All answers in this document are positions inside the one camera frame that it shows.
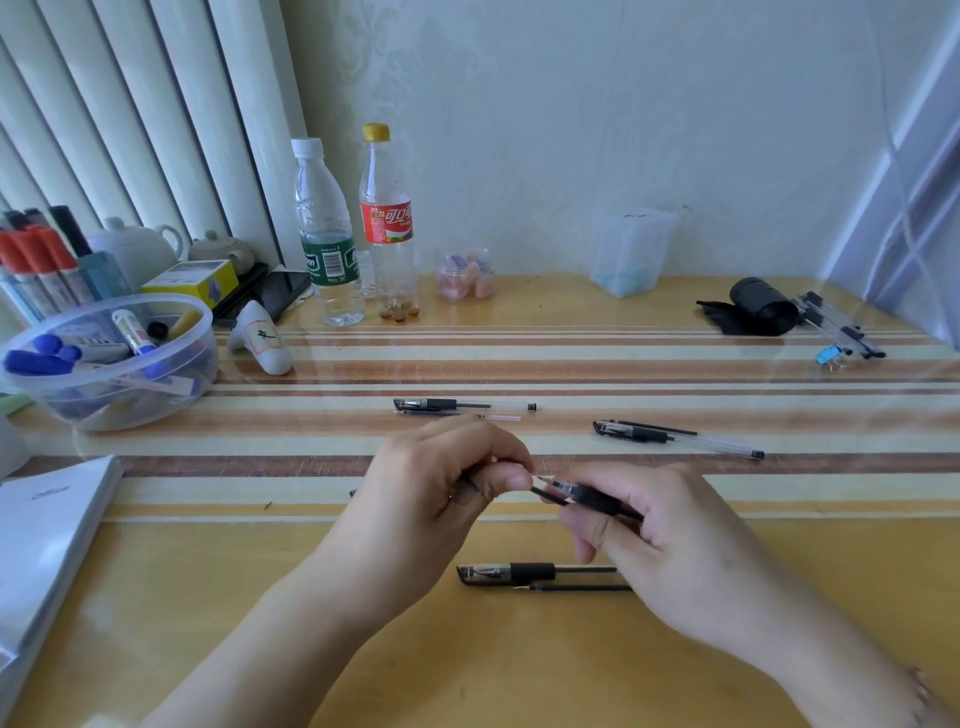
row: yellow box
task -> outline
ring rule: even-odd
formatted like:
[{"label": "yellow box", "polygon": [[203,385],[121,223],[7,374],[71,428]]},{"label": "yellow box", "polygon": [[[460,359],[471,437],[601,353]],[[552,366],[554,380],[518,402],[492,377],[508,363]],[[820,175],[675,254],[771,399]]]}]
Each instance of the yellow box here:
[{"label": "yellow box", "polygon": [[240,281],[229,260],[185,260],[148,280],[140,290],[144,293],[182,293],[213,308],[238,285]]}]

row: clear plastic bowl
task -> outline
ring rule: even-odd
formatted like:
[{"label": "clear plastic bowl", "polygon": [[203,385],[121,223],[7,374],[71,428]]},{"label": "clear plastic bowl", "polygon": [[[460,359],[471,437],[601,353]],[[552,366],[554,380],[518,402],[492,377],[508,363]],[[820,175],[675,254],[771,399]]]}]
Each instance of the clear plastic bowl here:
[{"label": "clear plastic bowl", "polygon": [[160,321],[171,327],[189,310],[201,315],[183,336],[154,352],[67,375],[19,376],[0,372],[0,384],[28,395],[53,415],[83,430],[114,430],[160,420],[196,401],[217,376],[219,358],[213,314],[199,299],[172,293],[125,296],[92,303],[40,322],[0,348],[0,359],[13,349],[34,351],[42,333],[63,337],[96,336],[123,341],[110,314],[132,311],[146,327]]}]

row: water bottle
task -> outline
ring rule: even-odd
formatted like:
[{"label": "water bottle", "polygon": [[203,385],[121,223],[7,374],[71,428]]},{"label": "water bottle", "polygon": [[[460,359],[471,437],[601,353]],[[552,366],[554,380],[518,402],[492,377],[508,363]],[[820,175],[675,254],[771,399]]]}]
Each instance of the water bottle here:
[{"label": "water bottle", "polygon": [[365,124],[367,161],[360,180],[363,229],[376,274],[377,310],[403,321],[420,313],[410,195],[390,147],[390,127]]},{"label": "water bottle", "polygon": [[332,327],[363,321],[363,288],[350,213],[340,185],[324,164],[320,139],[293,139],[297,170],[297,227],[321,315]]}]

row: hand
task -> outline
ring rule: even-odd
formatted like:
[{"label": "hand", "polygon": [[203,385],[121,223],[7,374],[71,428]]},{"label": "hand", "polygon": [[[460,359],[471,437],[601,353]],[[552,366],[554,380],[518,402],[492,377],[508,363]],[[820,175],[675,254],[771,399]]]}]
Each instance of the hand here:
[{"label": "hand", "polygon": [[587,483],[644,516],[623,522],[570,505],[560,514],[577,557],[603,549],[650,610],[688,637],[768,672],[791,633],[790,616],[816,594],[778,560],[687,466],[586,463],[558,480]]},{"label": "hand", "polygon": [[[529,489],[532,470],[530,453],[514,435],[470,416],[387,440],[310,557],[340,615],[376,631],[419,601],[490,501]],[[458,484],[464,472],[476,488]]]}]

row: white bottle cap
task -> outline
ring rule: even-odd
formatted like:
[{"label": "white bottle cap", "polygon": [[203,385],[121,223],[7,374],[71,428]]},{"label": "white bottle cap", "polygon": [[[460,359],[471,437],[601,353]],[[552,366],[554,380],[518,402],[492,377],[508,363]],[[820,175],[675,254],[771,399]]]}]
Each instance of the white bottle cap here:
[{"label": "white bottle cap", "polygon": [[291,139],[294,147],[294,157],[297,159],[323,159],[324,143],[316,136],[308,136],[305,139]]}]

